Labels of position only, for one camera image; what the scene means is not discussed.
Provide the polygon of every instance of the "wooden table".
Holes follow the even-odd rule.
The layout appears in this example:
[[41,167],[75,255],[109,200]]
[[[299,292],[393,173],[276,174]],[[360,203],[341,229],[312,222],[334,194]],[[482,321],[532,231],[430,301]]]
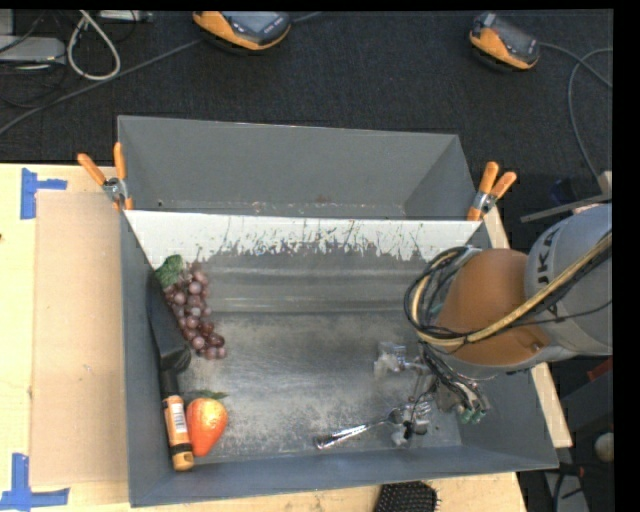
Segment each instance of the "wooden table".
[[[30,220],[20,219],[23,167],[39,180],[67,182],[64,191],[38,191]],[[120,261],[110,238],[116,231],[109,232],[118,213],[79,166],[0,164],[0,190],[0,490],[11,486],[11,455],[22,453],[30,457],[34,492],[70,488],[68,504],[48,510],[130,510]],[[494,247],[507,247],[495,210],[485,223]],[[73,284],[87,279],[91,294]],[[571,446],[548,366],[532,376],[554,446]],[[429,483],[441,512],[526,510],[515,473]],[[379,491],[364,486],[150,509],[372,512]]]

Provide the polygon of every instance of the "green leaf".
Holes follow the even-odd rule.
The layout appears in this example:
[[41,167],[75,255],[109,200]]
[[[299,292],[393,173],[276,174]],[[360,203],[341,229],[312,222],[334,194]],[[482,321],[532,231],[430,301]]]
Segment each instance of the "green leaf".
[[162,288],[171,286],[178,281],[180,273],[184,268],[182,256],[174,254],[164,260],[164,263],[155,271],[156,278],[160,281]]

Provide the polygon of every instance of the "black carpet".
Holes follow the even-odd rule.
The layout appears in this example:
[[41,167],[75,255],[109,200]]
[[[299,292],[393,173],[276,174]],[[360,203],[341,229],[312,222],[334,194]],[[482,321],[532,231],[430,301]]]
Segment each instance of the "black carpet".
[[[613,9],[498,11],[545,44],[524,72],[496,70],[474,54],[468,32],[480,12],[324,12],[294,24],[264,55],[199,42],[107,83],[68,66],[27,74],[4,66],[0,162],[75,163],[86,152],[111,165],[121,114],[457,134],[476,185],[489,160],[517,172],[498,204],[512,248],[527,252],[563,216],[522,216],[558,206],[559,183],[577,199],[599,194],[596,176],[612,168]],[[15,14],[21,35],[40,11]],[[191,11],[153,15],[151,23],[101,21],[123,71],[201,40]],[[79,20],[78,11],[48,11],[34,35],[66,42]],[[86,72],[111,69],[93,30],[75,55]],[[576,70],[580,58],[600,77]]]

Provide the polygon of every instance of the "orange clamp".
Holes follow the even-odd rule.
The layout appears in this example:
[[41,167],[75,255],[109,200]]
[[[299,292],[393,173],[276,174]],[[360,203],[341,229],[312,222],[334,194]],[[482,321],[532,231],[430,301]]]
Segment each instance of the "orange clamp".
[[496,162],[487,162],[478,192],[467,212],[467,220],[482,219],[518,179],[515,172],[508,171],[496,182],[499,170],[500,167]]
[[78,163],[89,173],[93,180],[106,189],[112,196],[113,207],[116,211],[133,210],[133,198],[129,196],[125,179],[127,167],[125,165],[122,144],[116,142],[113,146],[113,160],[116,168],[116,178],[107,180],[104,173],[86,153],[78,153]]

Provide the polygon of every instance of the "strawberry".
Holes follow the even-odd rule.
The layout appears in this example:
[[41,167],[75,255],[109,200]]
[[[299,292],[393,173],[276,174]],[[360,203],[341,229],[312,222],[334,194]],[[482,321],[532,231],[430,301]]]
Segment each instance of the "strawberry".
[[193,455],[204,457],[227,428],[227,409],[219,400],[199,397],[189,402],[186,417]]

